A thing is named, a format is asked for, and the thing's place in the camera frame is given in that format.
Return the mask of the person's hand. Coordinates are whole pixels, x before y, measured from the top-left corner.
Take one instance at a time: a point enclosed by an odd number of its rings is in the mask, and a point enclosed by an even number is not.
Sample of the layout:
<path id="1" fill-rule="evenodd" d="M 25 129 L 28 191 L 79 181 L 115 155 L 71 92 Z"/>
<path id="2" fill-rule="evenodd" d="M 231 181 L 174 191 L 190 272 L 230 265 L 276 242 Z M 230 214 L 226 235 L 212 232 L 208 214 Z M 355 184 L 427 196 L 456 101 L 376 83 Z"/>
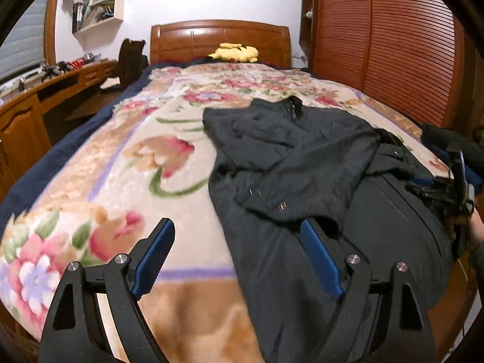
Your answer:
<path id="1" fill-rule="evenodd" d="M 460 215 L 457 218 L 450 220 L 450 236 L 452 239 L 456 239 L 456 226 L 463 225 L 469 230 L 469 240 L 472 246 L 478 246 L 484 240 L 484 225 L 482 219 L 478 213 L 478 210 L 474 210 L 470 216 Z"/>

